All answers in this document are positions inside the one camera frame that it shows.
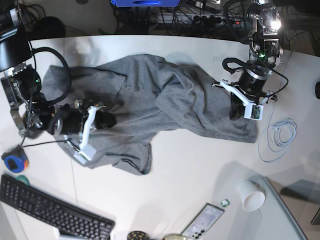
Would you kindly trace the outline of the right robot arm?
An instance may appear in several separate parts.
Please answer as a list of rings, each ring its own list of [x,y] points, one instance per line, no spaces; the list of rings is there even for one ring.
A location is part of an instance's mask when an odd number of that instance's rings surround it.
[[[62,63],[66,87],[61,96],[47,100],[42,90],[36,64],[27,64],[37,53],[49,52]],[[59,106],[71,91],[72,76],[64,57],[50,47],[32,48],[25,31],[18,3],[0,9],[0,79],[10,105],[11,117],[23,138],[35,139],[42,132],[63,136],[82,164],[91,162],[97,150],[89,144],[93,130],[107,130],[116,125],[115,117],[102,102],[75,100]]]

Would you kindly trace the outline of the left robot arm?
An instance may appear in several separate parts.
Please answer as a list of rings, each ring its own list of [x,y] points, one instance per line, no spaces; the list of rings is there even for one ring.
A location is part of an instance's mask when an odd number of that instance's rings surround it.
[[[268,78],[277,72],[283,60],[283,48],[280,45],[278,31],[281,17],[277,6],[271,0],[254,0],[246,11],[242,12],[244,23],[252,25],[247,37],[239,37],[234,30],[231,34],[237,41],[249,46],[249,59],[244,62],[228,57],[222,61],[222,67],[230,74],[241,72],[236,82],[214,81],[212,86],[223,88],[230,93],[229,118],[232,121],[244,117],[249,120],[263,118],[264,104],[269,100],[277,101],[277,91],[263,90]]]

